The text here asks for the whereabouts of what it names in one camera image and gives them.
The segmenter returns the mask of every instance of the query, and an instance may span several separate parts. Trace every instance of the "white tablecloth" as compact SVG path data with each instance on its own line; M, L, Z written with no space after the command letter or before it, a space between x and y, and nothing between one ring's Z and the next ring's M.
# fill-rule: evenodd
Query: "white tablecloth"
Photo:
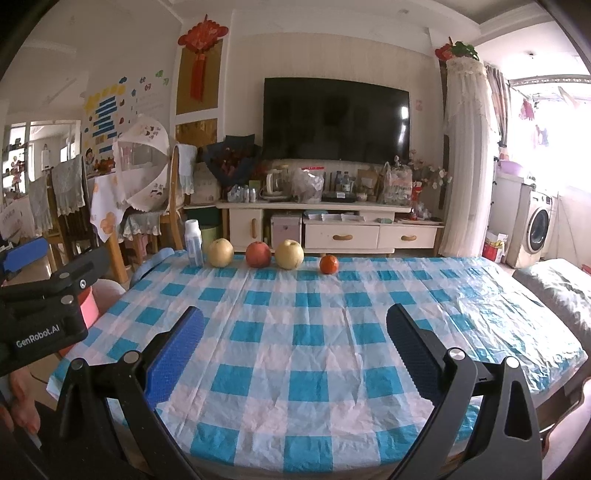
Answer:
M88 179L90 222L103 242L119 228L123 214L129 207L128 199L147 187L162 169L160 165L125 170L119 177L123 178L123 185L115 173Z

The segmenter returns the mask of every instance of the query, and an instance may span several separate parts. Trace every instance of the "plastic bottle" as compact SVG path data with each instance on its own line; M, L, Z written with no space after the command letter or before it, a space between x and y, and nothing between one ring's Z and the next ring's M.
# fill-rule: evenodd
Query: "plastic bottle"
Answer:
M342 181L342 191L345 193L351 192L351 179L349 178L349 172L346 171L345 175L343 175Z
M336 175L335 175L335 191L336 192L340 192L341 191L341 181L343 180L343 174L340 172L340 170L336 171Z
M185 222L185 244L189 254L189 264L192 267L203 266L203 250L201 248L203 239L199 229L199 221L187 220Z

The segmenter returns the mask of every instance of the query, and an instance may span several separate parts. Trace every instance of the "paper decoration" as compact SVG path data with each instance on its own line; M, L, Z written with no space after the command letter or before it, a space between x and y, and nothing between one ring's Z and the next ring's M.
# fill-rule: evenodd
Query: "paper decoration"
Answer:
M207 58L205 52L212 48L220 38L227 35L228 32L228 27L223 27L219 23L209 20L205 15L202 22L195 25L178 39L179 45L185 46L185 48L197 55L191 73L191 97L193 99L203 100L203 78Z

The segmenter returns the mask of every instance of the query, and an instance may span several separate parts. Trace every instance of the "gray blanket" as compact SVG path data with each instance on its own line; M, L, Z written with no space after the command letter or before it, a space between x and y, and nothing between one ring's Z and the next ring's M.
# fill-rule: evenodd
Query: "gray blanket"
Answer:
M591 275L557 258L515 270L513 278L564 322L591 357Z

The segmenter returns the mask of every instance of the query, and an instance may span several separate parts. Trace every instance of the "white lace curtain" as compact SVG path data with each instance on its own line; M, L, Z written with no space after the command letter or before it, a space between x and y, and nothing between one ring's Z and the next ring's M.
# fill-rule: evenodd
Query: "white lace curtain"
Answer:
M476 60L447 61L445 130L453 183L439 253L477 257L482 253L491 208L499 135L486 70Z

